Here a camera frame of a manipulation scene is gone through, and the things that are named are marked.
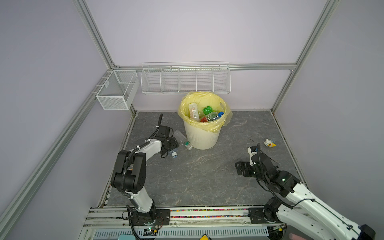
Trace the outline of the clear bottle green collar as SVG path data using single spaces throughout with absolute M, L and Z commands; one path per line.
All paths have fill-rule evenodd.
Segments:
M 181 146 L 184 146 L 188 151 L 193 148 L 193 145 L 189 142 L 186 136 L 184 136 L 179 130 L 174 132 L 174 137 L 180 143 Z

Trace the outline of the white bottle red cap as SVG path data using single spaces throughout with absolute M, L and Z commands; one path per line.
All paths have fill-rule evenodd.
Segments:
M 190 118 L 196 122 L 200 121 L 198 105 L 196 103 L 189 104 Z

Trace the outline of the green soda bottle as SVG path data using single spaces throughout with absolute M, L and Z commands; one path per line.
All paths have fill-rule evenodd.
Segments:
M 204 115 L 208 115 L 208 114 L 210 114 L 212 112 L 213 112 L 213 109 L 212 109 L 211 106 L 207 106 L 207 107 L 203 108 L 203 114 Z

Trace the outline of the clear bottle blue tint red cap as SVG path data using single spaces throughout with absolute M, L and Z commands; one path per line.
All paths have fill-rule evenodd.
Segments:
M 213 122 L 213 121 L 216 121 L 217 119 L 219 119 L 219 114 L 217 112 L 211 112 L 205 116 L 203 116 L 201 119 L 200 119 L 200 122 L 201 123 L 206 123 L 206 122 Z

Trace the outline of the clear bottle blue label white cap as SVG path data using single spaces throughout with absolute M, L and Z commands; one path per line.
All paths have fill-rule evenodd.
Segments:
M 171 155 L 172 158 L 177 158 L 178 157 L 177 151 L 178 151 L 178 148 L 174 148 L 172 150 L 169 150 L 169 155 Z

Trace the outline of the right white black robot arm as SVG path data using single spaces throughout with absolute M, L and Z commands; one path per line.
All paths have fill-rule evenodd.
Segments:
M 235 163 L 238 175 L 254 178 L 273 196 L 262 208 L 250 208 L 251 222 L 264 220 L 281 223 L 269 229 L 270 239 L 280 240 L 283 229 L 292 226 L 314 240 L 374 240 L 376 232 L 368 225 L 358 225 L 339 214 L 316 197 L 298 178 L 278 170 L 276 162 L 261 146 L 248 148 L 250 159 Z

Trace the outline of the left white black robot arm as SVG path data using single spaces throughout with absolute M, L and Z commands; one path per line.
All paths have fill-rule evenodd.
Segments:
M 145 225 L 156 222 L 155 201 L 145 189 L 147 161 L 156 154 L 167 157 L 179 147 L 171 127 L 162 125 L 160 114 L 156 130 L 144 143 L 118 153 L 111 176 L 111 186 L 130 201 L 128 213 Z

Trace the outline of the cream plastic waste bin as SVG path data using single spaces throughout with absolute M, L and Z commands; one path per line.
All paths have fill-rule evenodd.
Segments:
M 218 141 L 222 126 L 217 130 L 210 132 L 204 130 L 205 124 L 191 125 L 187 121 L 184 121 L 184 127 L 187 135 L 187 139 L 193 145 L 195 149 L 207 150 L 212 148 Z

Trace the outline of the yellow plastic bin liner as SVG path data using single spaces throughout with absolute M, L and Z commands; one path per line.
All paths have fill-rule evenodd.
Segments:
M 197 104 L 198 114 L 202 114 L 203 109 L 210 106 L 214 112 L 224 112 L 223 116 L 212 122 L 201 123 L 193 120 L 190 117 L 189 104 Z M 223 126 L 227 126 L 233 113 L 229 104 L 218 95 L 211 92 L 190 92 L 182 98 L 178 108 L 178 115 L 183 121 L 192 127 L 197 127 L 201 130 L 211 133 L 218 133 Z

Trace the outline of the small yellow white toy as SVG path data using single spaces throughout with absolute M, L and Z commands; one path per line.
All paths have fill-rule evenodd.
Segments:
M 273 147 L 276 147 L 277 145 L 272 141 L 272 140 L 269 140 L 269 139 L 266 139 L 264 141 L 264 145 L 268 148 L 273 148 Z

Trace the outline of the white mesh box basket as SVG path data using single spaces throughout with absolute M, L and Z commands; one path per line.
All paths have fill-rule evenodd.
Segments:
M 104 110 L 129 111 L 139 86 L 136 71 L 112 70 L 96 97 Z

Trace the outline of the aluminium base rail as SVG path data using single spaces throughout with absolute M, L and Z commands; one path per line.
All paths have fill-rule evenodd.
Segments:
M 82 229 L 128 229 L 130 227 L 128 217 L 127 209 L 121 206 L 91 209 L 82 224 Z M 284 224 L 280 220 L 268 222 L 264 216 L 263 206 L 159 207 L 154 221 L 144 223 L 139 220 L 138 214 L 134 214 L 132 222 L 135 229 L 279 226 Z

